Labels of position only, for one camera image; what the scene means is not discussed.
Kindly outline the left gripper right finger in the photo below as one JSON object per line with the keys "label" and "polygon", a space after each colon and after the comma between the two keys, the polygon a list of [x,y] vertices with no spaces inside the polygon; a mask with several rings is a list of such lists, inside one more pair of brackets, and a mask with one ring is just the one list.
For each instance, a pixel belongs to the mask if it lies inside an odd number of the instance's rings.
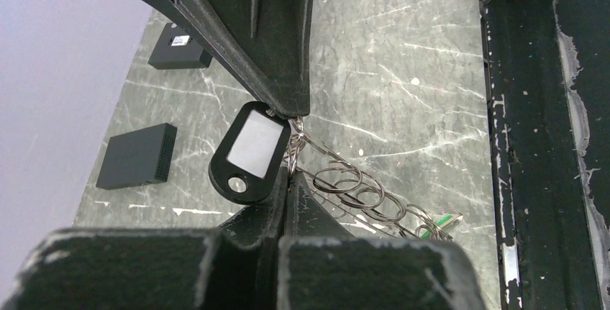
{"label": "left gripper right finger", "polygon": [[280,309],[484,309],[473,266],[452,242],[355,237],[290,182],[278,243]]}

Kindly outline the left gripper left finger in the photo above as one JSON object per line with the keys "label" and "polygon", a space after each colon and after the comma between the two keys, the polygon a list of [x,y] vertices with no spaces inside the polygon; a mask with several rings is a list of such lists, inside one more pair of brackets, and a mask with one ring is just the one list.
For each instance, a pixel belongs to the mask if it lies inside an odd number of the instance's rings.
{"label": "left gripper left finger", "polygon": [[218,227],[51,232],[2,308],[274,309],[287,193],[281,168],[266,201]]}

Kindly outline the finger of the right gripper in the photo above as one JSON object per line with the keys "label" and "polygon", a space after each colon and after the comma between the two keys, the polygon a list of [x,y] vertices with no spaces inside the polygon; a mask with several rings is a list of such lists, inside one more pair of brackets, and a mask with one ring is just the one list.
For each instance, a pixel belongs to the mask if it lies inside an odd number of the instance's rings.
{"label": "finger of the right gripper", "polygon": [[246,56],[207,0],[141,0],[190,33],[257,100],[264,103],[264,75]]}
{"label": "finger of the right gripper", "polygon": [[309,115],[313,0],[207,1],[265,76],[265,102],[287,117]]}

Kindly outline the black key tag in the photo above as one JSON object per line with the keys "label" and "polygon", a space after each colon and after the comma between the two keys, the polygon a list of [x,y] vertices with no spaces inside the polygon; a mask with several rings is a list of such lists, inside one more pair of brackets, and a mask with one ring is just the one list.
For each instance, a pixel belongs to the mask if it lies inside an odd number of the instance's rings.
{"label": "black key tag", "polygon": [[258,204],[274,186],[291,125],[269,110],[260,101],[244,104],[211,157],[209,179],[228,201]]}

